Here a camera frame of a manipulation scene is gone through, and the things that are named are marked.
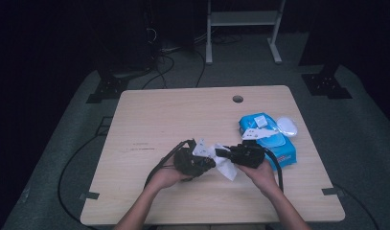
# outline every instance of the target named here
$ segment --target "wipes package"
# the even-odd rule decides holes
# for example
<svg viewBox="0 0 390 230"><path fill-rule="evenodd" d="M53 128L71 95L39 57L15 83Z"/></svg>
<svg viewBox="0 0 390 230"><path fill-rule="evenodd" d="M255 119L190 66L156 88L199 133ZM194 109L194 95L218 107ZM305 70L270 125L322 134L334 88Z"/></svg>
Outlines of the wipes package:
<svg viewBox="0 0 390 230"><path fill-rule="evenodd" d="M284 166L296 163L296 148L292 145L289 138L286 137L278 128L276 122L265 113L256 113L247 116L243 116L240 121L240 133L243 135L249 128L267 129L276 131L268 137L257 139L257 143L262 147L271 150L281 168ZM273 161L269 160L273 170L276 170Z"/></svg>

